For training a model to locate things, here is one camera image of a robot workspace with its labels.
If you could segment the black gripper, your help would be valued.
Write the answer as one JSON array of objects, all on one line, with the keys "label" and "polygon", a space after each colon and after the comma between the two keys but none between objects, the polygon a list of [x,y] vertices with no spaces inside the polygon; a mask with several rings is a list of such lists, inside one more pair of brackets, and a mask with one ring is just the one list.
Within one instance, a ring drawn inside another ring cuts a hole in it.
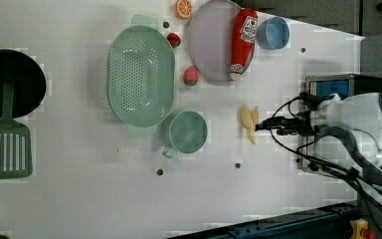
[{"label": "black gripper", "polygon": [[[310,112],[303,111],[288,119],[285,117],[274,117],[274,129],[278,135],[301,135],[312,136],[314,129],[310,124]],[[269,130],[272,124],[266,120],[255,126],[255,130]]]}]

